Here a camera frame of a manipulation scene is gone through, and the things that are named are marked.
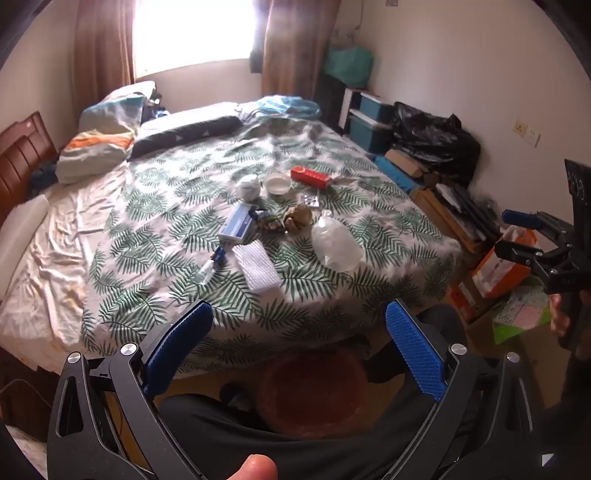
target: leaf-patterned bedsheet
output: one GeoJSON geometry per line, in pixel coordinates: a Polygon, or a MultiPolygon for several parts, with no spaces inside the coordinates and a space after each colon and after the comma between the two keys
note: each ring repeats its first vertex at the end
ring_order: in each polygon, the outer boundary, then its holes
{"type": "MultiPolygon", "coordinates": [[[[253,203],[282,215],[301,192],[316,191],[294,182],[289,196],[263,193],[253,203]]],[[[411,307],[441,300],[459,258],[460,245],[331,129],[266,118],[232,137],[156,152],[130,165],[89,270],[82,340],[91,354],[112,354],[201,298],[214,308],[215,326],[180,373],[247,365],[382,322],[394,298],[411,307]],[[333,177],[333,186],[320,191],[321,207],[348,226],[365,249],[365,262],[336,273],[319,263],[309,229],[298,236],[253,232],[281,289],[250,292],[231,251],[211,282],[199,286],[196,274],[239,201],[236,181],[296,165],[333,177]]]]}

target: sunlight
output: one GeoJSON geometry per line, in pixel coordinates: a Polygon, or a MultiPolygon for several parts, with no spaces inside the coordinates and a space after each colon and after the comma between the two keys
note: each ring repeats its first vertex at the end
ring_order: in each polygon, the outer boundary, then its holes
{"type": "Polygon", "coordinates": [[[247,59],[254,30],[251,0],[139,0],[136,78],[207,61],[247,59]]]}

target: electrical outlet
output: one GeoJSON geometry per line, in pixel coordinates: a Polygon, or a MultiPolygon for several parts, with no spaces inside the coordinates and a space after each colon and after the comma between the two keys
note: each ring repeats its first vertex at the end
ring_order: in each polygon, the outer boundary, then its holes
{"type": "Polygon", "coordinates": [[[525,133],[527,132],[527,124],[522,122],[521,120],[515,120],[515,125],[513,126],[513,131],[519,135],[521,138],[525,137],[525,133]]]}
{"type": "Polygon", "coordinates": [[[533,128],[528,128],[523,139],[528,145],[535,148],[538,145],[538,141],[540,140],[540,134],[533,128]]]}

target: blue fabric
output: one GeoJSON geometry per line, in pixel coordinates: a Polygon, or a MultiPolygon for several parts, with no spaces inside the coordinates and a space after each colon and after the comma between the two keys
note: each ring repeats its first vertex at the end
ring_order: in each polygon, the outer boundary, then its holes
{"type": "Polygon", "coordinates": [[[31,178],[29,179],[31,193],[29,199],[35,198],[43,190],[51,187],[54,183],[57,183],[55,162],[49,160],[41,162],[41,164],[31,172],[31,178]]]}
{"type": "Polygon", "coordinates": [[[90,106],[80,116],[78,132],[97,131],[105,135],[137,133],[146,101],[144,95],[131,94],[90,106]]]}
{"type": "Polygon", "coordinates": [[[291,118],[316,120],[320,118],[320,105],[302,97],[272,95],[256,101],[256,108],[267,115],[288,115],[291,118]]]}
{"type": "Polygon", "coordinates": [[[405,193],[410,194],[413,188],[419,186],[417,182],[406,175],[402,170],[400,170],[400,168],[390,162],[386,157],[375,157],[374,162],[377,167],[405,193]]]}

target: plastic bag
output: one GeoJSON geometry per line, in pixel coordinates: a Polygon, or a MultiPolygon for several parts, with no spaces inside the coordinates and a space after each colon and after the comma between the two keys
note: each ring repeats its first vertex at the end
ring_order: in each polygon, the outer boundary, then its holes
{"type": "Polygon", "coordinates": [[[329,47],[324,73],[339,79],[347,87],[364,88],[369,81],[374,58],[369,50],[353,47],[342,50],[329,47]]]}
{"type": "MultiPolygon", "coordinates": [[[[502,239],[529,247],[537,245],[537,239],[532,230],[514,225],[507,229],[502,239]]],[[[474,270],[472,280],[484,298],[497,299],[513,290],[529,274],[529,267],[500,259],[492,248],[474,270]]]]}
{"type": "Polygon", "coordinates": [[[401,102],[394,104],[394,146],[467,188],[480,157],[480,144],[455,115],[425,113],[401,102]]]}
{"type": "Polygon", "coordinates": [[[365,255],[349,229],[332,218],[329,210],[323,210],[312,227],[312,247],[320,263],[337,272],[353,270],[365,255]]]}

